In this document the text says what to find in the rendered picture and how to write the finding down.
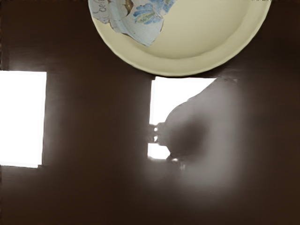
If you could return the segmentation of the pale blue printed cup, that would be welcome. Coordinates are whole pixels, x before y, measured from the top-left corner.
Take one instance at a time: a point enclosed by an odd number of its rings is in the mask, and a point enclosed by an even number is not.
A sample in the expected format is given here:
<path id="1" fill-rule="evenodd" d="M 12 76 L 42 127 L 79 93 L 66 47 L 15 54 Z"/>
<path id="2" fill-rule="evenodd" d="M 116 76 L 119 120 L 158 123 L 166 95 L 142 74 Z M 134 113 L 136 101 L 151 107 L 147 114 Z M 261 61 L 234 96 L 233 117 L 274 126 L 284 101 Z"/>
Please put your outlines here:
<path id="1" fill-rule="evenodd" d="M 144 46 L 159 36 L 164 16 L 177 0 L 88 0 L 91 15 Z"/>

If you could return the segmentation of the cream round plate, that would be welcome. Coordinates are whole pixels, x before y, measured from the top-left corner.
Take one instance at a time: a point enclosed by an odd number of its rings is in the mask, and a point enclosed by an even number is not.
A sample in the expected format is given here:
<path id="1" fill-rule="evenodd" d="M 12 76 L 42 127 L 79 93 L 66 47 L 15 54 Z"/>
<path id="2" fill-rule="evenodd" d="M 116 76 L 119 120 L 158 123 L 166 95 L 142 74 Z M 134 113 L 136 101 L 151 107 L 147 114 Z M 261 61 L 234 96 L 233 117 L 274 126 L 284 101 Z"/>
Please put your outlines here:
<path id="1" fill-rule="evenodd" d="M 105 44 L 127 64 L 155 75 L 181 77 L 235 57 L 257 34 L 270 6 L 271 0 L 177 0 L 148 47 L 91 18 Z"/>

